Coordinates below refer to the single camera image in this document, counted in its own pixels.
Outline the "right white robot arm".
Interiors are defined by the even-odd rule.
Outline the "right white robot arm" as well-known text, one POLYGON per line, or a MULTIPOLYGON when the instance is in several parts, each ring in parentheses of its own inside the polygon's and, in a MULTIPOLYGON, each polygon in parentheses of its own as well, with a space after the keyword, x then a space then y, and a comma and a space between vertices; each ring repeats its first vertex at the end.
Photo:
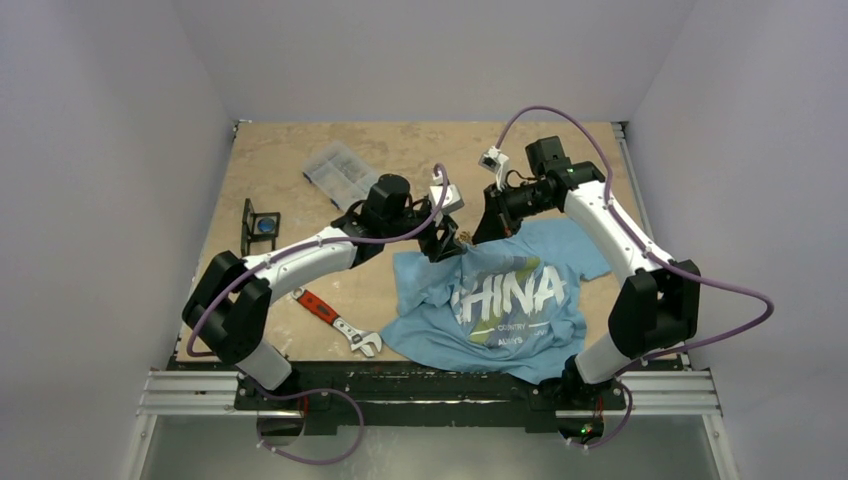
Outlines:
POLYGON ((523 219, 557 209, 587 233, 608 262, 620 285, 608 332, 569 358, 562 374, 564 399, 584 407, 632 361, 694 336, 699 270, 654 246, 621 210, 601 170, 589 161, 572 162, 558 137, 537 140, 525 152, 533 176, 518 186, 507 183, 509 159, 500 149, 492 146, 482 154, 479 164, 495 181, 484 190, 484 213, 472 240, 508 238, 523 219))

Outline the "light blue printed t-shirt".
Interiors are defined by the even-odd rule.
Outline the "light blue printed t-shirt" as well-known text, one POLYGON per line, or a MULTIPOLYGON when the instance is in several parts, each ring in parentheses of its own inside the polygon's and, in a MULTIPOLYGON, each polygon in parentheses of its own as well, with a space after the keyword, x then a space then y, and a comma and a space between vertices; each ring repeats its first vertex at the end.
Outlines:
POLYGON ((393 270, 397 316, 380 332, 385 345, 421 365, 538 384, 583 350, 580 287, 610 266, 577 223, 555 218, 437 263, 397 253, 393 270))

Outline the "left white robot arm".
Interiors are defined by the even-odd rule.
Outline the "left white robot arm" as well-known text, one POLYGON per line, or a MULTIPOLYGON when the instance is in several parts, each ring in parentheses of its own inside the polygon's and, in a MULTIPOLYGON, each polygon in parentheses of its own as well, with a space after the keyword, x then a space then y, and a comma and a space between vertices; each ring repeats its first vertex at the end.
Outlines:
POLYGON ((365 199, 305 240, 244 258, 231 251, 215 255, 182 312, 191 329, 187 354, 202 357, 195 348, 202 341, 208 355, 258 382, 272 408, 292 405, 298 395, 293 368, 264 338, 270 307, 298 287, 369 261, 390 243, 415 240, 432 262, 460 254, 450 215, 463 207, 462 195, 442 166, 433 181, 427 195, 414 200, 405 177, 384 174, 365 199))

